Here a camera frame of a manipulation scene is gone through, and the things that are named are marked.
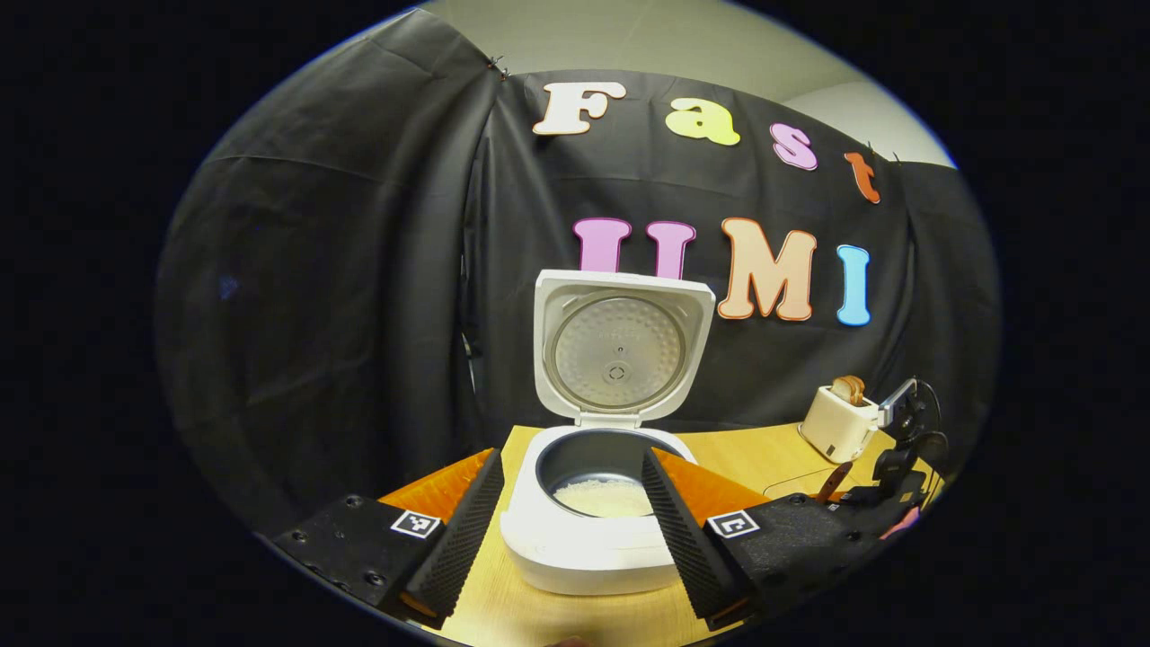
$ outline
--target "table surface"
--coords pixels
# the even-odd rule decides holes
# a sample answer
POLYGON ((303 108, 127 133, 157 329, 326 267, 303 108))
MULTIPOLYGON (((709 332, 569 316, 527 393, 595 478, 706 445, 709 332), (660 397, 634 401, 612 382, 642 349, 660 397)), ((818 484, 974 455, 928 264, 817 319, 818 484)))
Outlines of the table surface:
MULTIPOLYGON (((425 631, 474 647, 545 647, 572 636, 596 647, 680 647, 738 626, 708 631, 695 617, 681 581, 659 591, 603 596, 558 595, 524 583, 506 554, 498 519, 507 510, 527 446, 540 431, 512 430, 501 450, 506 484, 455 613, 442 630, 425 631)), ((676 436, 699 465, 772 499, 814 494, 836 468, 798 434, 797 424, 676 436)), ((890 437, 875 434, 838 491, 875 485, 874 463, 894 445, 890 437)), ((915 469, 931 473, 921 461, 915 469)))

